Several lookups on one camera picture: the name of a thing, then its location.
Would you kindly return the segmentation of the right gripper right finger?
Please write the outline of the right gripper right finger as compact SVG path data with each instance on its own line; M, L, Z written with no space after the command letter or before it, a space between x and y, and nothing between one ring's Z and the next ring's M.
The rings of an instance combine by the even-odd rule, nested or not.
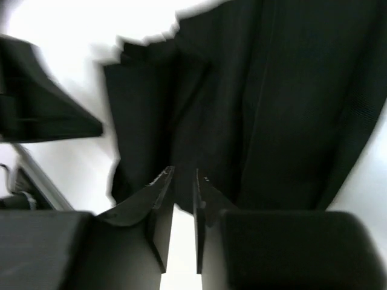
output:
M193 179L203 289L385 289L368 230L340 211L251 211Z

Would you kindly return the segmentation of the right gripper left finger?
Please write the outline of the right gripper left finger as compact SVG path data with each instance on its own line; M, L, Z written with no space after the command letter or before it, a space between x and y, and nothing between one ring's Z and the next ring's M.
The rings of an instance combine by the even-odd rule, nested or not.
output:
M158 289L167 268L174 168L115 207L41 210L27 192L1 199L2 289Z

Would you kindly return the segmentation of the black pleated skirt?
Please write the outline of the black pleated skirt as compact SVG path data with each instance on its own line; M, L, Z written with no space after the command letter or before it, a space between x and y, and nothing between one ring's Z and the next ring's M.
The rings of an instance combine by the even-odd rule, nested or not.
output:
M184 211L197 171L239 208L325 208L386 100L386 2L227 1L179 26L103 69L114 200L174 166Z

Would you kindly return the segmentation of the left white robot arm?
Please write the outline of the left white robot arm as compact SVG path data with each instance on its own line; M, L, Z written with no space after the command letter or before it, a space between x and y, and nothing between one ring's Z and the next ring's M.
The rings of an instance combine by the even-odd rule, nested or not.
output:
M103 125L46 75L35 46L1 37L1 141L40 143L99 137Z

